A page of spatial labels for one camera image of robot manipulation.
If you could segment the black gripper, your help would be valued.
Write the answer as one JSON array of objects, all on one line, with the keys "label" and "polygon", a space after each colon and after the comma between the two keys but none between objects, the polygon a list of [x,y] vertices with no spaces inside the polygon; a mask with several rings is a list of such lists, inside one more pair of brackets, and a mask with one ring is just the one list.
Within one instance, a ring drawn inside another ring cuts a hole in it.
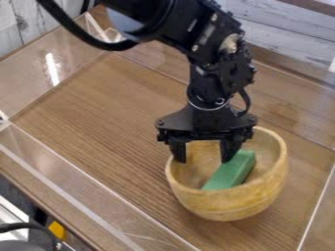
[{"label": "black gripper", "polygon": [[240,115],[231,106],[215,111],[201,111],[187,105],[156,120],[157,140],[168,144],[169,152],[179,163],[187,162],[184,142],[221,140],[221,162],[225,163],[235,156],[241,143],[252,137],[256,123],[253,115]]}]

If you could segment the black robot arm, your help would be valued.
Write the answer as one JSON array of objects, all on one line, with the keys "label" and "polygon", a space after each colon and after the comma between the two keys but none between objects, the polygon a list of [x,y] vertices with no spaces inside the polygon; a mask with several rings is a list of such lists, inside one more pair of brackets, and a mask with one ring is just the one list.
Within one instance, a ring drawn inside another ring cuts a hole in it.
[{"label": "black robot arm", "polygon": [[221,160],[229,161],[252,137],[256,119],[231,105],[256,69],[243,40],[244,30],[233,14],[215,0],[100,0],[113,27],[124,39],[104,42],[75,23],[55,0],[35,0],[61,26],[87,44],[105,51],[124,51],[159,41],[189,62],[187,105],[156,121],[157,140],[168,145],[175,160],[187,161],[187,143],[220,143]]}]

